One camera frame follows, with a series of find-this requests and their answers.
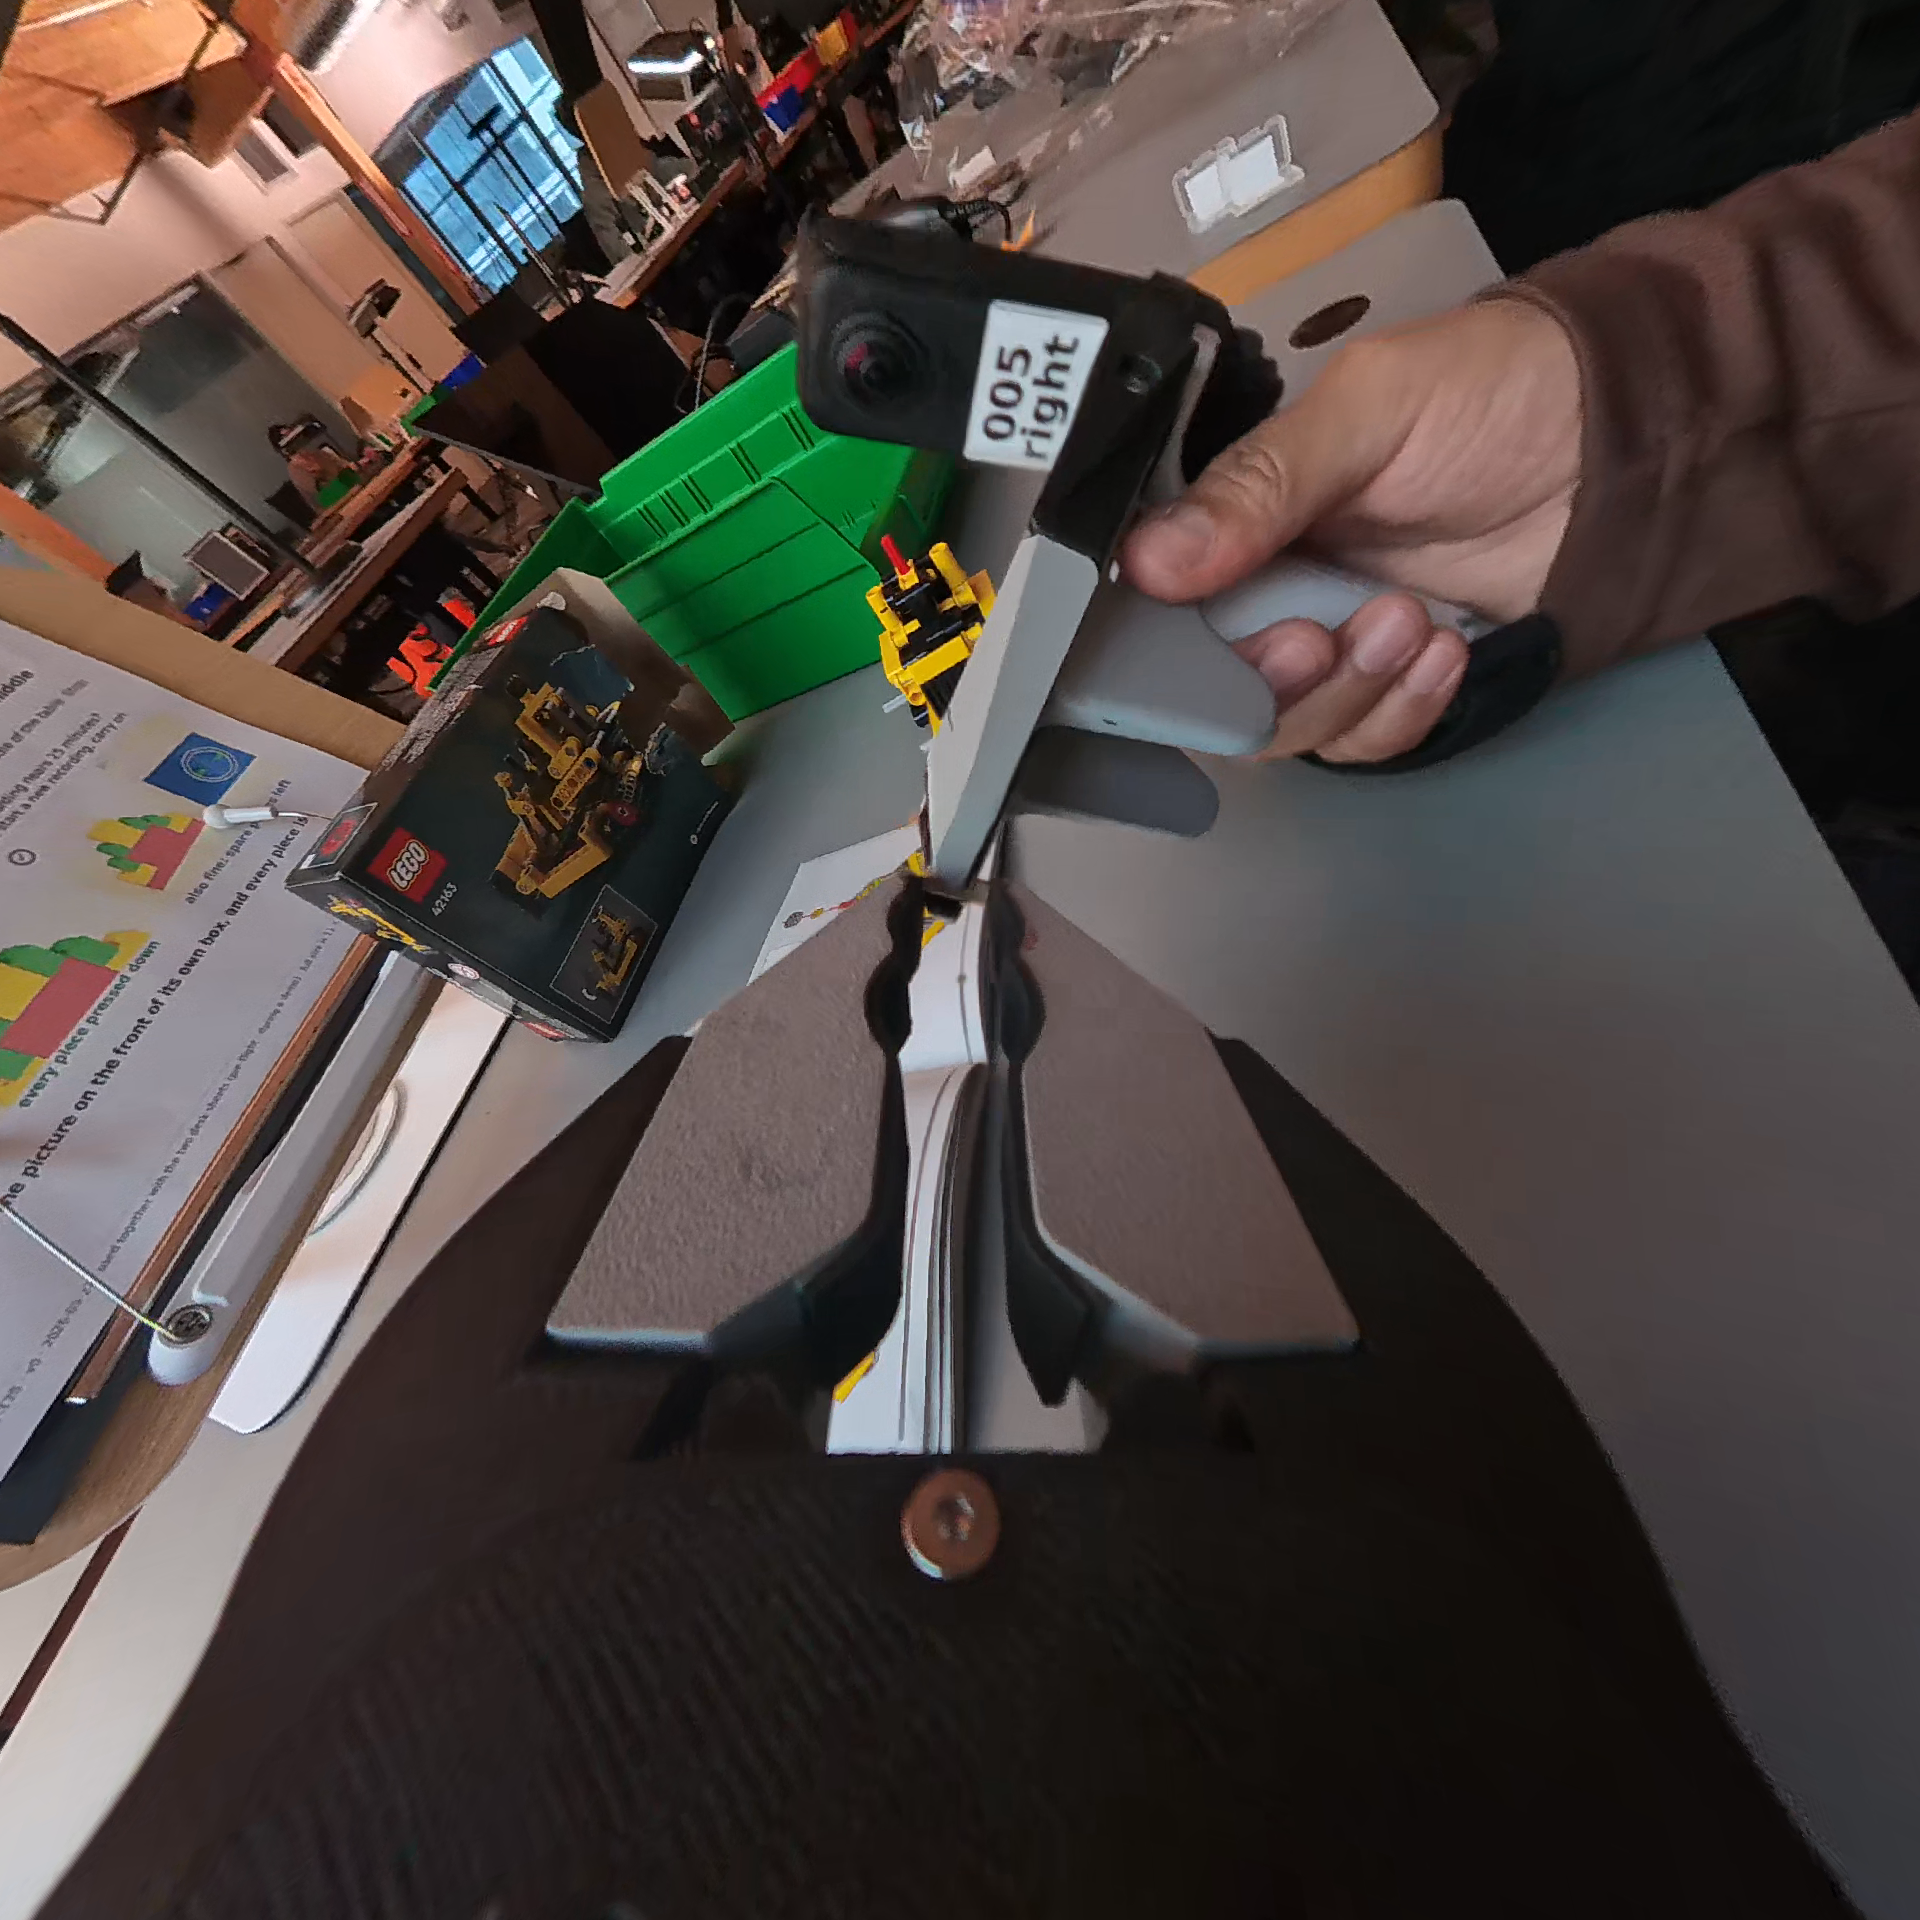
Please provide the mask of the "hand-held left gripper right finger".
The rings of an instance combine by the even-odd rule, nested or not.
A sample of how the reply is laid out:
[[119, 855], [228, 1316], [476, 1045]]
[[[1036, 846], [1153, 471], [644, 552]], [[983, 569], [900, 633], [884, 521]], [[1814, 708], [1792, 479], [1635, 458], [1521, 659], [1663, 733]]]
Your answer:
[[1039, 1402], [1352, 1353], [1204, 1022], [1019, 882], [982, 906], [1006, 1322]]

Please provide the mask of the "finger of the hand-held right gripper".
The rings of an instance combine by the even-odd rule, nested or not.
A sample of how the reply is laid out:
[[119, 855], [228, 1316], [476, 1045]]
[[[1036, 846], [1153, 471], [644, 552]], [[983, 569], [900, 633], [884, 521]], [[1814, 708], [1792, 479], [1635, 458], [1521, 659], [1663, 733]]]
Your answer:
[[1119, 820], [1101, 705], [1112, 640], [1099, 567], [1039, 533], [1019, 539], [993, 610], [923, 757], [923, 877], [965, 890], [1014, 814]]

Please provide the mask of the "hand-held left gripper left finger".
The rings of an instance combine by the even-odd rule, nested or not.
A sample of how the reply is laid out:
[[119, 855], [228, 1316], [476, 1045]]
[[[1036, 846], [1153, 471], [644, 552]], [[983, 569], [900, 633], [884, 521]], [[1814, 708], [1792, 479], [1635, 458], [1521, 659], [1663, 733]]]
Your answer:
[[704, 1018], [546, 1321], [563, 1348], [826, 1392], [900, 1309], [917, 892], [868, 892]]

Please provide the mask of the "lego instruction booklet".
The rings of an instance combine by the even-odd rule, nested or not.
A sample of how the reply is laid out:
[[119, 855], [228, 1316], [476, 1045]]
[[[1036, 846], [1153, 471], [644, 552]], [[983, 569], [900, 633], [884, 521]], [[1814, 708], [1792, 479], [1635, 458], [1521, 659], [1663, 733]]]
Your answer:
[[812, 1392], [828, 1401], [828, 1452], [1092, 1456], [1108, 1436], [1108, 1415], [1084, 1388], [1043, 1404], [1006, 1321], [1000, 1117], [982, 962], [988, 897], [942, 900], [911, 863], [881, 869], [881, 849], [857, 844], [857, 866], [833, 855], [803, 870], [810, 886], [796, 903], [820, 915], [801, 918], [774, 958], [868, 894], [920, 898], [900, 1055], [908, 1136], [900, 1304], [875, 1351], [830, 1390]]

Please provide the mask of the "person's right forearm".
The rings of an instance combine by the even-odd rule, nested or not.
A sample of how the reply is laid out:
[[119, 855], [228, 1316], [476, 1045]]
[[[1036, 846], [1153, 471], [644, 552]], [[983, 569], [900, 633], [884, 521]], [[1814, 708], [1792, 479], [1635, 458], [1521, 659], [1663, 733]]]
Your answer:
[[1570, 680], [1787, 603], [1918, 593], [1918, 116], [1506, 282], [1577, 372], [1541, 613]]

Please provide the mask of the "yellow black lego model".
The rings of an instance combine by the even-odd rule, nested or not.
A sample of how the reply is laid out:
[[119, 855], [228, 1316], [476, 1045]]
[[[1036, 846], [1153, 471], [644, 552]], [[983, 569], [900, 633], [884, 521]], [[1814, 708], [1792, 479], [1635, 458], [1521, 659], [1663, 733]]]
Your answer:
[[932, 738], [996, 609], [996, 584], [986, 571], [965, 573], [943, 541], [917, 558], [892, 536], [877, 545], [884, 569], [866, 595], [877, 662], [896, 705]]

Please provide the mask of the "dark lego set box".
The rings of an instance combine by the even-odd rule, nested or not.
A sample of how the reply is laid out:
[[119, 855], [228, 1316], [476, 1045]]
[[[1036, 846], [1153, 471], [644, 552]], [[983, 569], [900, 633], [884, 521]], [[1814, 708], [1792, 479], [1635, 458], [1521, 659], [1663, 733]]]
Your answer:
[[531, 1033], [613, 1041], [734, 805], [706, 686], [574, 569], [483, 616], [286, 890]]

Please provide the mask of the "person's right hand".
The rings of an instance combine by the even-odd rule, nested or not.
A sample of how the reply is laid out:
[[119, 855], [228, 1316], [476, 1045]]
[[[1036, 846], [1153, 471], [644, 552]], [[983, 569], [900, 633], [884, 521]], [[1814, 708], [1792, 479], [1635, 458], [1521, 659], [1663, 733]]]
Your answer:
[[1470, 675], [1429, 610], [1507, 625], [1540, 609], [1579, 472], [1571, 336], [1519, 299], [1476, 301], [1342, 349], [1308, 394], [1141, 516], [1126, 582], [1211, 601], [1292, 549], [1378, 593], [1329, 629], [1270, 622], [1235, 642], [1273, 697], [1262, 760], [1380, 765], [1416, 751]]

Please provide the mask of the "green plastic bin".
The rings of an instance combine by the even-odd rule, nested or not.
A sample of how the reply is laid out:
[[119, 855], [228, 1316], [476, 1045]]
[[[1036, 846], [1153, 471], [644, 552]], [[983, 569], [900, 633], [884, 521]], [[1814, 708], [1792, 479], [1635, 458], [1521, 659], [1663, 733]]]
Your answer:
[[783, 346], [567, 501], [480, 625], [584, 573], [741, 720], [877, 665], [885, 542], [921, 557], [954, 479], [948, 455], [816, 426]]

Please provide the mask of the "crumpled clear plastic wrap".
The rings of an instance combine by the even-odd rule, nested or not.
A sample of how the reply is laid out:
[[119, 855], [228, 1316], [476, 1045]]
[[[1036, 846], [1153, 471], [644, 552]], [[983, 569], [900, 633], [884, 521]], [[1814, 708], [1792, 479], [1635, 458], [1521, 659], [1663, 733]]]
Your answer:
[[917, 4], [900, 71], [913, 104], [933, 115], [1016, 96], [1072, 106], [1118, 85], [1165, 41], [1156, 4]]

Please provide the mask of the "white stand base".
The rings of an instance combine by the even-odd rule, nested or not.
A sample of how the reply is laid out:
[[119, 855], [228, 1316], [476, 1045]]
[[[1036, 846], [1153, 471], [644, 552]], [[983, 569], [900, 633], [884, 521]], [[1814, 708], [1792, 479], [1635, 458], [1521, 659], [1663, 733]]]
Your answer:
[[308, 1392], [488, 1066], [506, 1016], [385, 960], [312, 1092], [190, 1261], [145, 1374], [238, 1434]]

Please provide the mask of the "small clear plastic case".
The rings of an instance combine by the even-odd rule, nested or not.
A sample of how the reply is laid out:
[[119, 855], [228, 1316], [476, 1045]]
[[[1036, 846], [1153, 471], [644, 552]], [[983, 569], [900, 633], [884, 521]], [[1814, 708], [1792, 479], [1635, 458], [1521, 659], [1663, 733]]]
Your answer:
[[1172, 175], [1170, 191], [1185, 231], [1199, 237], [1251, 217], [1304, 181], [1287, 120], [1275, 113], [1191, 156]]

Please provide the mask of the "large window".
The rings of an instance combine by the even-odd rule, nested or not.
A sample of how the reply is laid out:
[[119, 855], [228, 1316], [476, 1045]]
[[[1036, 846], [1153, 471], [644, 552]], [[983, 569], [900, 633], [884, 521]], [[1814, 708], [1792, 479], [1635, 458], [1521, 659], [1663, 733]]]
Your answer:
[[467, 66], [406, 113], [374, 158], [490, 299], [534, 261], [553, 267], [584, 219], [579, 143], [531, 38]]

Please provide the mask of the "printed sheet with brick pictures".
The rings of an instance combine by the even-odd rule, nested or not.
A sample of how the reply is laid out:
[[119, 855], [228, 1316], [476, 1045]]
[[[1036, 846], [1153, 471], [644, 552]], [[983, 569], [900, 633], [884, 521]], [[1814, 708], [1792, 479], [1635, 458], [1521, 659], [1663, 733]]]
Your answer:
[[361, 771], [88, 659], [1, 637], [1, 1465], [67, 1396], [355, 936], [298, 903]]

